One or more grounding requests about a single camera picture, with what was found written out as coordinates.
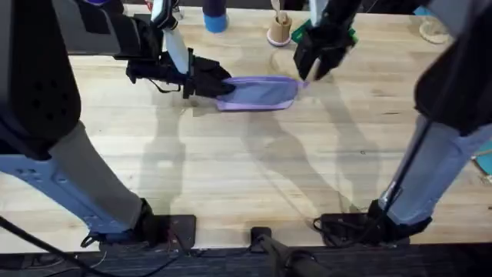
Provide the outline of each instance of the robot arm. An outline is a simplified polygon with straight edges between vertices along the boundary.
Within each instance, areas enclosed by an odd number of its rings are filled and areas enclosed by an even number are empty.
[[[305,78],[314,61],[319,79],[354,45],[348,36],[360,1],[330,0],[317,24],[304,33],[295,61]],[[320,231],[328,245],[357,238],[362,243],[396,242],[422,232],[434,207],[478,148],[492,137],[492,1],[423,1],[456,42],[422,75],[415,89],[421,114],[392,183],[366,215],[325,214]],[[362,225],[347,232],[333,222]]]
[[[184,97],[229,93],[234,86],[222,83],[230,75],[219,63],[185,48],[172,3],[156,1],[149,24],[75,0],[0,2],[0,171],[84,221],[90,233],[82,246],[157,245],[168,242],[171,227],[186,238],[184,247],[194,244],[193,215],[153,215],[95,151],[79,121],[81,100],[68,60],[68,54],[111,55],[128,60],[134,83],[149,78],[183,85]]]

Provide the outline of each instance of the fabric pouch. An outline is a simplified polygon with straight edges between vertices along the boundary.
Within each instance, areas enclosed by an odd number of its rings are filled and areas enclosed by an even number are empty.
[[[301,85],[295,79],[279,75],[235,77],[223,82],[235,85],[236,89],[217,97],[220,111],[285,109],[292,105]]]

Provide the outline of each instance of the wooden table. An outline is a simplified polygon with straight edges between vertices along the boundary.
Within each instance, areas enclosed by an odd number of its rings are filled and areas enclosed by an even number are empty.
[[[308,18],[289,14],[294,28]],[[296,74],[295,44],[267,43],[272,11],[228,15],[228,30],[214,35],[199,8],[184,8],[179,28],[188,47],[235,76]],[[321,245],[311,220],[367,207],[407,147],[417,114],[414,83],[444,49],[421,39],[418,26],[416,17],[359,15],[361,41],[343,65],[279,112],[220,113],[207,99],[162,95],[146,81],[132,85],[124,62],[73,57],[81,119],[105,161],[156,213],[198,217],[197,247],[246,246],[256,225],[271,227],[288,245]],[[81,250],[87,229],[80,220],[30,186],[0,178],[4,217],[60,249]],[[489,242],[491,205],[492,188],[470,165],[412,242]],[[0,252],[37,251],[0,230]]]

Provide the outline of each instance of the blue bottle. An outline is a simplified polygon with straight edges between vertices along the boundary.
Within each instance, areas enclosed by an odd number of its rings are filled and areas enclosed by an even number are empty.
[[[226,0],[204,0],[203,16],[205,28],[209,32],[219,33],[228,27],[228,18],[225,8]]]

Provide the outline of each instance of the spool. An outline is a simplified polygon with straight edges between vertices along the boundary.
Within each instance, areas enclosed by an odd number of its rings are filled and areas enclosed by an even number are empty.
[[[267,33],[267,40],[273,46],[281,47],[287,45],[291,41],[291,26],[292,18],[284,14],[285,21],[280,23],[277,16],[272,20]]]

